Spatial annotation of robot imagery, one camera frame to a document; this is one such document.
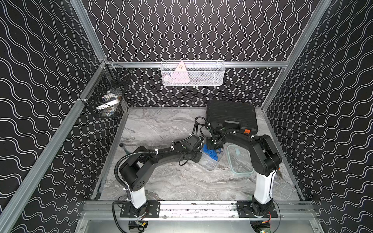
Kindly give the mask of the clear green-rimmed box lid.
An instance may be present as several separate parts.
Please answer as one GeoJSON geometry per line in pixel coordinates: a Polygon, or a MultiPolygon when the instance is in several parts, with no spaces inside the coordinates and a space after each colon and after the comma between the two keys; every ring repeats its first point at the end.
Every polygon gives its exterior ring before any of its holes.
{"type": "Polygon", "coordinates": [[[227,160],[231,171],[236,175],[250,176],[254,173],[249,151],[240,146],[227,146],[227,160]]]}

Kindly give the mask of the blue cleaning cloth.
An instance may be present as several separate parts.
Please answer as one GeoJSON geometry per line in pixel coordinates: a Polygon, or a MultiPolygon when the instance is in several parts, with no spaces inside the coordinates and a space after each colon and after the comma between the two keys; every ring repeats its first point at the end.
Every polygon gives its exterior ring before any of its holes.
{"type": "Polygon", "coordinates": [[[209,149],[207,147],[207,144],[205,144],[202,148],[202,152],[207,154],[211,159],[213,159],[215,161],[219,161],[220,157],[221,157],[221,154],[223,152],[223,148],[221,148],[221,149],[209,149]]]}

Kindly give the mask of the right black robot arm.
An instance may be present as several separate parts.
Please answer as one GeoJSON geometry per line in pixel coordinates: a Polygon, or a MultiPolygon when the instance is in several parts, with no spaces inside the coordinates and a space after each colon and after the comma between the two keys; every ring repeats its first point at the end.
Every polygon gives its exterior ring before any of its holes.
{"type": "Polygon", "coordinates": [[[269,135],[257,136],[250,128],[242,128],[236,122],[211,123],[206,126],[211,133],[210,149],[231,143],[249,152],[251,165],[256,172],[255,192],[252,200],[265,205],[272,202],[274,176],[282,163],[282,157],[269,135]]]}

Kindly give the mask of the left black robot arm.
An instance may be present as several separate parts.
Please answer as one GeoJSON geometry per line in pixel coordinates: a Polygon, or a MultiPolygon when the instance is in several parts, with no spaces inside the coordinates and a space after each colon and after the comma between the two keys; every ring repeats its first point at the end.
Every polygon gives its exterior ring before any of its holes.
{"type": "Polygon", "coordinates": [[[149,150],[144,146],[123,156],[116,163],[114,176],[123,186],[129,201],[135,209],[141,209],[147,203],[145,185],[156,168],[176,162],[183,166],[187,162],[199,163],[204,146],[201,136],[189,136],[173,142],[169,148],[149,150]]]}

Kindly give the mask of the clear plastic lunch box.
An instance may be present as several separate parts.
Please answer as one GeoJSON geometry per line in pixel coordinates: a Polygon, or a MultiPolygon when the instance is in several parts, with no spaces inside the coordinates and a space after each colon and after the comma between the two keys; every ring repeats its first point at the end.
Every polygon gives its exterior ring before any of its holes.
{"type": "MultiPolygon", "coordinates": [[[[223,155],[224,155],[224,149],[223,149],[223,152],[221,154],[220,160],[223,157],[223,155]]],[[[207,172],[212,172],[218,166],[220,160],[215,161],[215,160],[211,159],[207,154],[202,152],[202,157],[201,157],[200,161],[197,163],[197,166],[199,166],[200,168],[202,168],[203,170],[205,170],[207,172]]]]}

